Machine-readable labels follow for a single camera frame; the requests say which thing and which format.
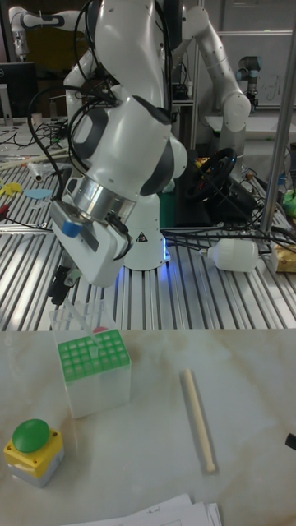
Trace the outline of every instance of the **aluminum profile table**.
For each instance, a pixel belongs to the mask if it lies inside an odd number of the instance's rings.
[[[35,187],[24,167],[2,173],[2,178]],[[55,191],[56,179],[48,178],[44,186]],[[24,195],[16,196],[10,217],[29,224],[49,222],[49,206],[32,210],[32,203]],[[275,223],[288,225],[279,211]],[[27,232],[8,221],[0,223],[1,233],[0,330],[49,330],[49,313],[55,306],[47,292],[62,247],[53,233]],[[186,247],[171,247],[169,253],[170,261],[156,270],[122,268],[109,288],[91,286],[81,277],[69,299],[104,299],[122,329],[296,327],[296,275],[276,274],[268,256],[244,274],[218,270]]]

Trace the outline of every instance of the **computer screen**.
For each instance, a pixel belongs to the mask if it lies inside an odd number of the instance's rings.
[[[0,63],[0,84],[7,84],[12,116],[26,117],[29,103],[38,93],[35,64],[33,62]]]

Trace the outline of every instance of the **black steering wheel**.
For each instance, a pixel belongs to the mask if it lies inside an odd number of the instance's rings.
[[[224,185],[236,159],[237,155],[232,148],[224,148],[212,155],[200,168],[197,167],[187,185],[186,199],[198,202],[214,196]]]

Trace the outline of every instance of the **yellow button base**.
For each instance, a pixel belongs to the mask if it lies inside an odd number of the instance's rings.
[[[62,435],[49,428],[50,435],[46,444],[33,453],[21,453],[12,444],[12,439],[5,446],[3,453],[7,464],[26,471],[35,478],[40,478],[46,472],[52,458],[62,448]]]

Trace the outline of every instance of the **green emergency button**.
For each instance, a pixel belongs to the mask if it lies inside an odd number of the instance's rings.
[[[33,453],[46,444],[49,434],[49,426],[44,420],[32,418],[16,428],[12,435],[12,444],[21,453]]]

